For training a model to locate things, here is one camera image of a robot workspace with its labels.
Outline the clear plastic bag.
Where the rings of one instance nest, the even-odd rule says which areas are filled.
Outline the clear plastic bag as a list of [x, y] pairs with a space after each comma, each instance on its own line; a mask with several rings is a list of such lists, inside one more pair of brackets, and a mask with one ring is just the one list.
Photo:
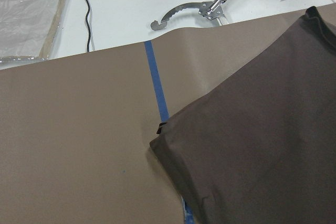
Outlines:
[[1, 0], [1, 64], [49, 59], [66, 0]]

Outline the dark brown t-shirt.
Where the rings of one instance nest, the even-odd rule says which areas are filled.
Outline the dark brown t-shirt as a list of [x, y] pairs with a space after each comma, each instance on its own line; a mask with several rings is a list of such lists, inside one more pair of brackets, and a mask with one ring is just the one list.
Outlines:
[[201, 223], [335, 223], [335, 27], [308, 8], [150, 148]]

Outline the reacher grabber stick tool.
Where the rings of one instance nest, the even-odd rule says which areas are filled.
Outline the reacher grabber stick tool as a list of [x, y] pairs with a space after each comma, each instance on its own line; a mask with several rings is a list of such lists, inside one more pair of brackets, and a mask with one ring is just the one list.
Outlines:
[[224, 16], [223, 9], [221, 5], [228, 0], [214, 0], [208, 2], [190, 2], [178, 5], [171, 10], [169, 10], [161, 19], [160, 22], [154, 20], [150, 27], [153, 31], [162, 30], [167, 26], [168, 21], [176, 13], [184, 9], [198, 9], [198, 14], [205, 17], [208, 20], [219, 19], [221, 16]]

